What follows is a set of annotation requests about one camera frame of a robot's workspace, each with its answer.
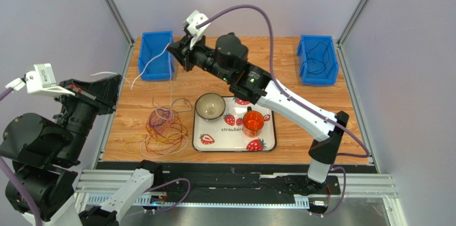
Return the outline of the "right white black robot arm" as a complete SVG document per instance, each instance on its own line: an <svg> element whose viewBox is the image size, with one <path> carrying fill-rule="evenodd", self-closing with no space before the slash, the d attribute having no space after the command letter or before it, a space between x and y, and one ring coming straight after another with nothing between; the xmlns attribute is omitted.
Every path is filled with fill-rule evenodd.
<svg viewBox="0 0 456 226"><path fill-rule="evenodd" d="M281 83L273 81L271 73L248 62L248 48L234 33L220 36L213 49L206 46L205 39L195 45L191 44L193 40L184 36L166 50L185 71L197 66L226 82L235 97L279 113L308 132L313 137L308 152L311 163L303 183L291 185L290 190L302 195L326 190L326 178L336 160L349 115L343 111L327 112L300 97L292 97Z"/></svg>

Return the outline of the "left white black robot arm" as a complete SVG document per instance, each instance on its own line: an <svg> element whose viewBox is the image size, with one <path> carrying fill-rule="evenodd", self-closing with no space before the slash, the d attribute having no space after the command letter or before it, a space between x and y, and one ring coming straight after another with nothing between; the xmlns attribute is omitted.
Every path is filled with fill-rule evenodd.
<svg viewBox="0 0 456 226"><path fill-rule="evenodd" d="M65 80L49 89L62 105L53 119L26 113L3 132L1 160L9 178L5 195L32 225L118 225L144 192L163 183L160 164L143 160L115 194L100 205L78 212L73 183L79 155L98 115L116 110L122 76L98 81Z"/></svg>

